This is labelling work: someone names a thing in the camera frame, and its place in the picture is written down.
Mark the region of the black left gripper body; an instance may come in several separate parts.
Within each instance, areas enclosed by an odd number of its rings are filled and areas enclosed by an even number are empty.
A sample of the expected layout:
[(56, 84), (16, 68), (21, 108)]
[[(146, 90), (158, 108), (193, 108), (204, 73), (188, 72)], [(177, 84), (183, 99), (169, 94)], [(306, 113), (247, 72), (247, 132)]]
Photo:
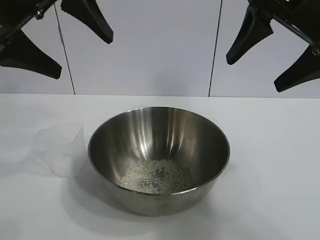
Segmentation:
[(0, 0), (0, 51), (32, 19), (41, 20), (56, 0)]

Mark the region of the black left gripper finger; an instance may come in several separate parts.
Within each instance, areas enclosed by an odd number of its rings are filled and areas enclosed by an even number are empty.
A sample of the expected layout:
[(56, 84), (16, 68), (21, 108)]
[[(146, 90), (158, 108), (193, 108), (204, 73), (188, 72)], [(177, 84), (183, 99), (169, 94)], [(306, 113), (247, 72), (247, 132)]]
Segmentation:
[(114, 31), (95, 0), (62, 0), (61, 10), (90, 28), (105, 43), (112, 43)]
[(0, 42), (0, 65), (59, 79), (62, 67), (40, 50), (22, 30)]

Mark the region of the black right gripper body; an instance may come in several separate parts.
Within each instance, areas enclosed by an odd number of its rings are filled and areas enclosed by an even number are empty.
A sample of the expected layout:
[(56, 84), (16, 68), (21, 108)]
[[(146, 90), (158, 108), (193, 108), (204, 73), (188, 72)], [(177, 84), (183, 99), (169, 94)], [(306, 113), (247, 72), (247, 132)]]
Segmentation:
[(249, 5), (306, 41), (320, 53), (320, 2), (318, 0), (250, 0)]

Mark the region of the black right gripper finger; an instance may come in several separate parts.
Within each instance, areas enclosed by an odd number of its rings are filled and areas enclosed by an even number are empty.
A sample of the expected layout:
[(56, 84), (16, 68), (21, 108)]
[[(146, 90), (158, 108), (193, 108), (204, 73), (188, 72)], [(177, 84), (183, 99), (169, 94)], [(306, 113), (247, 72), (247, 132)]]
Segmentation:
[(271, 20), (264, 10), (248, 6), (238, 35), (226, 54), (226, 62), (235, 64), (253, 46), (272, 35)]
[(308, 46), (303, 54), (275, 81), (278, 92), (320, 78), (320, 50)]

